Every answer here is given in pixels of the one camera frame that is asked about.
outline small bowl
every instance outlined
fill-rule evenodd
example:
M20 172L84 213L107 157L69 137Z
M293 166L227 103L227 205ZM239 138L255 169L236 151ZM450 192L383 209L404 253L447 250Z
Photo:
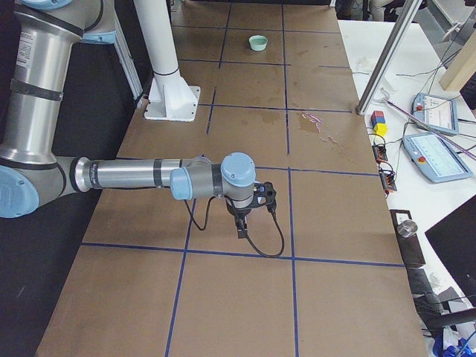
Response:
M261 35L255 35L249 39L251 49L253 51L262 51L268 44L268 39Z

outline stacked blocks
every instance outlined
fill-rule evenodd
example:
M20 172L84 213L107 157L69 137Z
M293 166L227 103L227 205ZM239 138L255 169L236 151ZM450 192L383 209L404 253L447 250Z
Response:
M370 122L372 123L373 130L375 133L380 136L385 136L387 133L387 124L385 123L384 113L376 110L373 112L370 117Z

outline light blue joint band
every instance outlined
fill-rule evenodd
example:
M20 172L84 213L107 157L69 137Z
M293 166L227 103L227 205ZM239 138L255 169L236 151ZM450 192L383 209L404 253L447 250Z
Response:
M24 6L37 10L56 10L70 4L73 0L20 0Z
M39 196L33 184L18 171L0 166L0 217L24 216L38 206Z
M221 171L223 178L236 187L247 187L256 178L253 159L243 152L234 152L225 157Z
M111 45L116 42L116 31L103 32L103 33L84 33L83 43L89 43L91 45Z
M180 167L170 173L170 190L174 199L193 198L192 180L185 167Z

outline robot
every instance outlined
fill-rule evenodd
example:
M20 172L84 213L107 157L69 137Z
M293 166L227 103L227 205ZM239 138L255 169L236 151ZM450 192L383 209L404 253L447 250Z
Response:
M200 89L180 76L167 4L134 3L154 71L147 113L150 119L192 121ZM157 187L170 188L178 200L224 198L239 237L248 238L246 216L254 208L266 206L276 222L276 191L270 182L255 182L254 162L242 152L226 156L221 164L202 157L56 157L51 146L71 46L79 41L114 43L114 0L18 0L14 6L22 33L0 144L0 217L24 216L62 196L90 189Z

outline white table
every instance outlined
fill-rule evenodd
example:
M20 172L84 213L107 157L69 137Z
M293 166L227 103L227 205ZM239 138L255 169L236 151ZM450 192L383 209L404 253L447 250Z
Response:
M360 97L370 79L370 75L356 72L369 73L372 71L392 30L393 24L339 21L339 26ZM398 77L396 74L417 74L431 71L438 66L439 61L440 59L431 47L421 27L418 24L412 24L390 64L382 86L390 92L390 99L395 104L410 111L415 94L419 91L428 92L428 85L424 90L422 90L422 87L430 74L416 77ZM438 81L444 73L444 68L438 71L431 93L447 98L458 96L458 92L443 91L440 87ZM381 97L383 97L383 94L376 94L376 98ZM463 98L459 97L456 101L459 119L475 120ZM403 126L407 121L406 117L386 104L373 101L365 115L367 126L371 126L370 115L374 110L381 110L385 114L388 127L385 140L395 141L400 139ZM417 132L421 131L414 128L414 125L409 125L405 134ZM476 135L476 125L460 123L460 132ZM464 138L459 135L453 137L453 140L463 147L470 147L476 144L475 139ZM389 162L395 169L398 151L399 143L387 146ZM465 155L461 155L461 157L473 173L476 174L476 162ZM419 230L417 235L426 261L424 269L430 278L434 291L438 293L452 286L457 292L462 294L451 275L434 253L425 236L425 231L476 194L476 176L461 181L430 184L402 148L397 170L396 187L398 192L391 193L387 199L388 207L390 209L409 210L414 221L418 224Z

